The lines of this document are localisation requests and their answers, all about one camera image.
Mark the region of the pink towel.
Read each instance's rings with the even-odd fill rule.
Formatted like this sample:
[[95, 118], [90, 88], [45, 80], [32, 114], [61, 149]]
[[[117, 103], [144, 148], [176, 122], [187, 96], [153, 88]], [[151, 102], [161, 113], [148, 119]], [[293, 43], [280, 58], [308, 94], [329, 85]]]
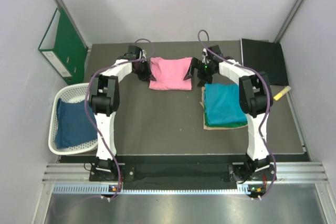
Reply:
[[149, 89], [190, 91], [192, 81], [191, 79], [184, 80], [184, 77], [188, 72], [191, 61], [191, 57], [170, 60], [161, 57], [152, 58], [151, 72], [156, 80], [150, 81]]

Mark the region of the turquoise towel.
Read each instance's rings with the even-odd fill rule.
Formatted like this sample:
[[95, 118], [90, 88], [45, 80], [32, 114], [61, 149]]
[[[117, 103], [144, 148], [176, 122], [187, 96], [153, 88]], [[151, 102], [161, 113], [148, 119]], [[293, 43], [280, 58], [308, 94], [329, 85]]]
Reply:
[[210, 124], [247, 122], [239, 105], [239, 87], [236, 84], [206, 84], [205, 113]]

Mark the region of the green towel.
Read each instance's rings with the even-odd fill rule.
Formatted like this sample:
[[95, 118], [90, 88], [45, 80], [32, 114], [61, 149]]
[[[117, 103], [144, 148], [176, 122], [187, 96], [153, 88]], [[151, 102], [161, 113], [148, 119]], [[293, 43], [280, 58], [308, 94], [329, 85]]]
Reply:
[[228, 129], [235, 129], [239, 127], [247, 126], [247, 122], [234, 122], [234, 123], [226, 123], [226, 124], [210, 124], [207, 114], [204, 114], [204, 125], [205, 127], [209, 128], [228, 128]]

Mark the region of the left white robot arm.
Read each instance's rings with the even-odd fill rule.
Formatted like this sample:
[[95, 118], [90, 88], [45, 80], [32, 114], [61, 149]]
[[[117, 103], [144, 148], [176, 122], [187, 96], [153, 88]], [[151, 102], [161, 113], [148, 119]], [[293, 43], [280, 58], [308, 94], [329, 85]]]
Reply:
[[150, 60], [138, 46], [129, 46], [128, 52], [116, 62], [96, 71], [87, 87], [85, 112], [97, 131], [98, 150], [92, 171], [101, 172], [107, 180], [121, 181], [120, 165], [116, 159], [114, 119], [120, 105], [120, 82], [134, 73], [140, 81], [155, 81]]

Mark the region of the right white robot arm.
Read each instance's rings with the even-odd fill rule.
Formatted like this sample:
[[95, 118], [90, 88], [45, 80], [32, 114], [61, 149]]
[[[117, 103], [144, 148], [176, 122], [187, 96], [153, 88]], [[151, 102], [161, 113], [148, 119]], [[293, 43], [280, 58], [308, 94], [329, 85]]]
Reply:
[[211, 83], [214, 74], [238, 85], [239, 105], [247, 116], [248, 148], [246, 161], [241, 167], [233, 168], [231, 175], [240, 184], [258, 179], [270, 168], [271, 158], [267, 147], [267, 120], [273, 101], [267, 74], [244, 67], [231, 57], [222, 57], [218, 45], [204, 48], [203, 60], [192, 58], [184, 80], [191, 79], [195, 69], [200, 87]]

